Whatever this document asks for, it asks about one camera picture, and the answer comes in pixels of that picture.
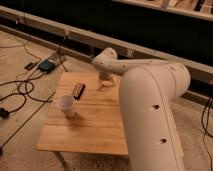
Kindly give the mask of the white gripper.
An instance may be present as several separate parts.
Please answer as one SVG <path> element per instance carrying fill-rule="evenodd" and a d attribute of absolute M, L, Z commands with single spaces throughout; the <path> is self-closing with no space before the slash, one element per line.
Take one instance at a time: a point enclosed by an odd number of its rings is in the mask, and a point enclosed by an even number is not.
<path fill-rule="evenodd" d="M 117 84 L 117 79 L 114 78 L 113 74 L 107 71 L 101 70 L 99 72 L 99 81 L 97 90 L 101 90 L 103 88 L 103 81 L 112 81 L 113 85 Z"/>

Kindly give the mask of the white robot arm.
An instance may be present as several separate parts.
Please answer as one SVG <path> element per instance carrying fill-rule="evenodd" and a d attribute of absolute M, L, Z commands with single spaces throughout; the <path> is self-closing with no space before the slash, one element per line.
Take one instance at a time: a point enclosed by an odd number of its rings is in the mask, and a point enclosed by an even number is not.
<path fill-rule="evenodd" d="M 182 96 L 190 73 L 181 63 L 120 60 L 112 48 L 94 57 L 100 79 L 121 77 L 119 103 L 132 171 L 185 171 L 169 101 Z"/>

